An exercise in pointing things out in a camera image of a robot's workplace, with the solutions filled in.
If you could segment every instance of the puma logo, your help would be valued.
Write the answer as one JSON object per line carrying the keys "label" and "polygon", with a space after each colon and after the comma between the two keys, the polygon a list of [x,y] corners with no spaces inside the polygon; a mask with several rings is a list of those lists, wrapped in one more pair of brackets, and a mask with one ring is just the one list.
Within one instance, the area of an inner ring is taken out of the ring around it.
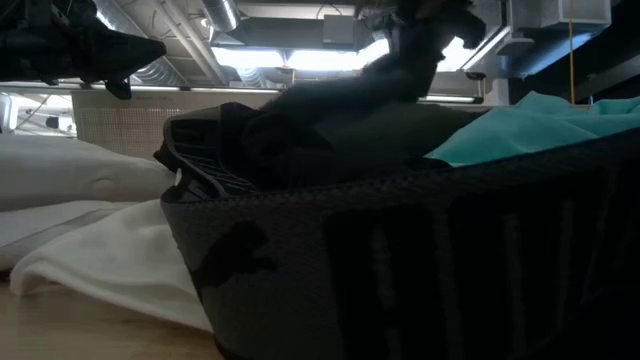
{"label": "puma logo", "polygon": [[259,270],[275,272],[275,261],[266,257],[256,257],[255,249],[266,245],[269,239],[253,221],[233,225],[231,230],[209,248],[207,255],[191,279],[198,296],[206,286],[219,287],[236,274],[255,274]]}

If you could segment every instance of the table surface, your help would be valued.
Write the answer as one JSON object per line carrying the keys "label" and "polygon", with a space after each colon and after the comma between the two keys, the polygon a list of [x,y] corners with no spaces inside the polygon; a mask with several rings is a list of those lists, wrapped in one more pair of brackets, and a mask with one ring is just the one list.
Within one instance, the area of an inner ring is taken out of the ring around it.
{"label": "table surface", "polygon": [[0,282],[0,359],[222,360],[209,333],[60,285],[13,295]]}

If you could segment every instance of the ventilation duct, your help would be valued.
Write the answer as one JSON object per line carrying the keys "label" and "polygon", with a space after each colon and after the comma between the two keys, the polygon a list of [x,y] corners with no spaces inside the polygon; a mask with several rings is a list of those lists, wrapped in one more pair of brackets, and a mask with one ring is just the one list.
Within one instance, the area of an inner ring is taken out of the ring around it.
{"label": "ventilation duct", "polygon": [[267,81],[260,68],[237,69],[237,71],[244,86],[253,88],[267,87]]}
{"label": "ventilation duct", "polygon": [[209,24],[216,31],[229,32],[240,24],[240,12],[233,0],[200,0]]}
{"label": "ventilation duct", "polygon": [[[98,18],[107,27],[130,35],[147,37],[129,16],[112,0],[94,0]],[[162,57],[133,74],[145,85],[180,86],[184,78]]]}

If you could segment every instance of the white cloth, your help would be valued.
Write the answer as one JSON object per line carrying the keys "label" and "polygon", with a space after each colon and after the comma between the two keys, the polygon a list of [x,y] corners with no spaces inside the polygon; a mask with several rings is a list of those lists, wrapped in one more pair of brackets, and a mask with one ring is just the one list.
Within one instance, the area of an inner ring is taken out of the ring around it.
{"label": "white cloth", "polygon": [[0,211],[77,200],[157,199],[175,175],[164,166],[79,140],[0,135]]}
{"label": "white cloth", "polygon": [[27,294],[49,280],[212,331],[159,200],[127,207],[33,251],[11,273],[11,290]]}
{"label": "white cloth", "polygon": [[0,212],[0,271],[11,269],[31,251],[133,203],[74,201]]}

